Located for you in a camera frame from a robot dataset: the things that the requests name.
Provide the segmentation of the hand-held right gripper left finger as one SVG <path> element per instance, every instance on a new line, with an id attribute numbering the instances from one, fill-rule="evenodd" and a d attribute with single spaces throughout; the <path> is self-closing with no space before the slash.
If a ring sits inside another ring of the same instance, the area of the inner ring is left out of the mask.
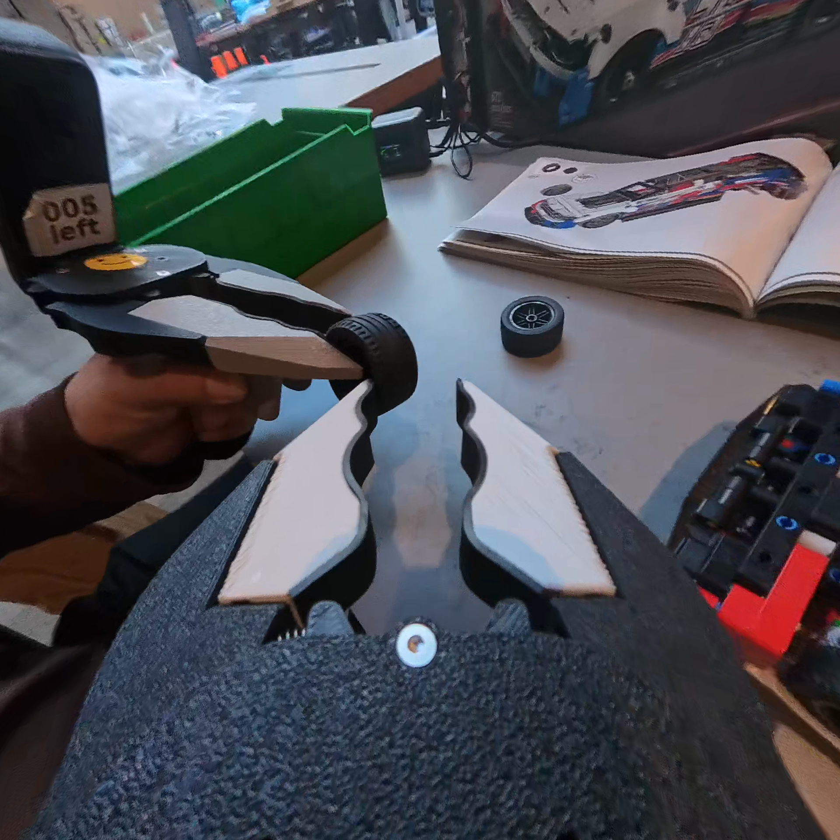
<path id="1" fill-rule="evenodd" d="M 273 458 L 218 604 L 290 605 L 361 549 L 376 422 L 374 386 L 363 381 Z"/>

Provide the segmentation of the black toy car wheel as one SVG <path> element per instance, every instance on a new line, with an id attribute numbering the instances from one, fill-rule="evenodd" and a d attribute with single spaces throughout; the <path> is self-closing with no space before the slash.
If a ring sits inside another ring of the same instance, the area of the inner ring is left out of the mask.
<path id="1" fill-rule="evenodd" d="M 561 304 L 550 297 L 527 295 L 511 301 L 500 314 L 503 349 L 522 359 L 551 353 L 561 343 L 564 315 Z"/>
<path id="2" fill-rule="evenodd" d="M 404 328 L 383 313 L 357 314 L 333 324 L 325 333 L 332 347 L 362 368 L 372 383 L 370 402 L 377 416 L 407 401 L 417 388 L 417 356 Z"/>

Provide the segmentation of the clear plastic bags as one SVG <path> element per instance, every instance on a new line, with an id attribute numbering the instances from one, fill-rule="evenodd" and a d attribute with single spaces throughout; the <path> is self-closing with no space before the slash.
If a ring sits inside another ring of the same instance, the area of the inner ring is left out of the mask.
<path id="1" fill-rule="evenodd" d="M 112 190 L 118 194 L 257 119 L 239 90 L 202 80 L 171 51 L 85 56 L 98 85 Z"/>

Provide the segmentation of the black toy car box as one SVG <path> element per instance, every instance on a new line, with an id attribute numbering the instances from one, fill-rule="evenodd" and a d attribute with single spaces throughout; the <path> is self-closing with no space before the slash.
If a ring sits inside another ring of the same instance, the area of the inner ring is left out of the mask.
<path id="1" fill-rule="evenodd" d="M 458 124 L 642 157 L 781 137 L 838 160 L 838 1 L 435 2 Z"/>

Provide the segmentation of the grey workbench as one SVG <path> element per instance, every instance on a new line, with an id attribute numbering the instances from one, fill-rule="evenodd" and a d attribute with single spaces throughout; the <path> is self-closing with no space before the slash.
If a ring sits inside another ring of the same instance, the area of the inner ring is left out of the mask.
<path id="1" fill-rule="evenodd" d="M 406 40 L 290 59 L 238 70 L 213 86 L 255 105 L 257 119 L 281 120 L 283 109 L 395 110 L 444 75 L 436 27 Z"/>

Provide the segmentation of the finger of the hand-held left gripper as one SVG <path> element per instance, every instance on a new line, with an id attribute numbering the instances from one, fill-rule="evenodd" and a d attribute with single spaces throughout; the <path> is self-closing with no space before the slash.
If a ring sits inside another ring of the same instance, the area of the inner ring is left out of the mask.
<path id="1" fill-rule="evenodd" d="M 251 318 L 319 333 L 326 333 L 333 324 L 351 315 L 339 303 L 295 280 L 245 269 L 220 274 L 214 281 L 213 299 Z"/>
<path id="2" fill-rule="evenodd" d="M 287 380 L 357 382 L 364 378 L 362 365 L 321 334 L 251 317 L 222 302 L 172 297 L 146 302 L 131 314 L 157 326 L 197 333 L 219 371 Z"/>

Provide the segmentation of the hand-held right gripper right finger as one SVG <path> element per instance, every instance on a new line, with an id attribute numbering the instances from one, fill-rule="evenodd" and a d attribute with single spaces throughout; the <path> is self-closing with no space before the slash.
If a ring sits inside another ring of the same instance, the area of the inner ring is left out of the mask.
<path id="1" fill-rule="evenodd" d="M 560 451 L 477 385 L 456 383 L 468 544 L 537 595 L 617 594 Z"/>

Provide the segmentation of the wooden frame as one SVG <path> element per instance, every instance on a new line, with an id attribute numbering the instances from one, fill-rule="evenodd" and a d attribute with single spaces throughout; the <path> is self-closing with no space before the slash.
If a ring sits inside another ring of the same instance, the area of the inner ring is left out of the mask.
<path id="1" fill-rule="evenodd" d="M 1 560 L 1 601 L 61 613 L 73 599 L 93 593 L 118 542 L 166 514 L 143 501 L 79 531 L 7 554 Z"/>

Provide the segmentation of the green plastic bin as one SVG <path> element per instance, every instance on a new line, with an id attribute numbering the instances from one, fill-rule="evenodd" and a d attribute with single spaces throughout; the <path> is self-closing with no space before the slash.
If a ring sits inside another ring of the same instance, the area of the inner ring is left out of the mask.
<path id="1" fill-rule="evenodd" d="M 126 245 L 179 245 L 297 278 L 386 219 L 373 114 L 285 108 L 114 197 Z"/>

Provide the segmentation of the open instruction book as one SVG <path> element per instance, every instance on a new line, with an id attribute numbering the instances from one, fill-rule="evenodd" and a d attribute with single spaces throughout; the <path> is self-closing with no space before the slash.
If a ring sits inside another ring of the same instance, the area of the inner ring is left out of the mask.
<path id="1" fill-rule="evenodd" d="M 542 157 L 439 248 L 745 319 L 836 311 L 838 178 L 804 136 L 662 160 Z"/>

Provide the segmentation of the person's left hand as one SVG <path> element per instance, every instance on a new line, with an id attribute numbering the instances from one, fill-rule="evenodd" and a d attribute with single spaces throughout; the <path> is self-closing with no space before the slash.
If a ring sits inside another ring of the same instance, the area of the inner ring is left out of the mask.
<path id="1" fill-rule="evenodd" d="M 281 381 L 204 366 L 96 354 L 65 386 L 65 406 L 85 444 L 133 466 L 162 466 L 196 449 L 226 458 L 258 420 L 280 412 Z"/>

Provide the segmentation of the grey desk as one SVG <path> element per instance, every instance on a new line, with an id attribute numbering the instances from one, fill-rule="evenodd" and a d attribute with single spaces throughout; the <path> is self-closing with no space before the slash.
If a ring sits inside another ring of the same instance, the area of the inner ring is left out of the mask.
<path id="1" fill-rule="evenodd" d="M 571 452 L 660 539 L 734 424 L 784 384 L 838 379 L 838 313 L 778 308 L 764 320 L 631 297 L 445 255 L 440 242 L 533 161 L 619 155 L 539 147 L 473 150 L 463 180 L 444 158 L 385 178 L 387 221 L 298 278 L 352 312 L 384 312 L 406 329 L 419 380 L 383 416 L 365 482 L 377 539 L 362 627 L 418 616 L 474 632 L 488 607 L 459 571 L 463 501 L 455 418 L 458 378 L 476 384 L 555 447 Z M 537 295 L 564 309 L 559 347 L 522 359 L 501 344 L 502 310 Z"/>

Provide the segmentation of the toy brick car chassis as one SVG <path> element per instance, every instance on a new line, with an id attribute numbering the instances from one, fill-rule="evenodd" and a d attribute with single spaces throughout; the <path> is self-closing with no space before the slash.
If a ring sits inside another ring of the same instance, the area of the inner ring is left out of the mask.
<path id="1" fill-rule="evenodd" d="M 838 382 L 786 385 L 742 420 L 668 546 L 741 659 L 838 734 Z"/>

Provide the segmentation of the black power adapter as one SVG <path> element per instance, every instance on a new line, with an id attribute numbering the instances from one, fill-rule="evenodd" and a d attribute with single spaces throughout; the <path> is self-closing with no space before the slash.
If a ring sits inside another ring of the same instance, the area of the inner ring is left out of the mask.
<path id="1" fill-rule="evenodd" d="M 371 124 L 383 177 L 425 172 L 431 162 L 425 111 L 405 108 L 375 117 Z"/>

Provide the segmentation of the person in brown shirt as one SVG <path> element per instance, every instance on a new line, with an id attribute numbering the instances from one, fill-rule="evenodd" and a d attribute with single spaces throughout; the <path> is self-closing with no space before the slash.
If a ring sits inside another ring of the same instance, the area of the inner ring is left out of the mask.
<path id="1" fill-rule="evenodd" d="M 249 475 L 254 464 L 241 456 L 220 477 L 177 510 L 111 549 L 96 590 L 72 600 L 62 611 L 55 647 L 109 646 L 136 602 L 186 539 Z"/>

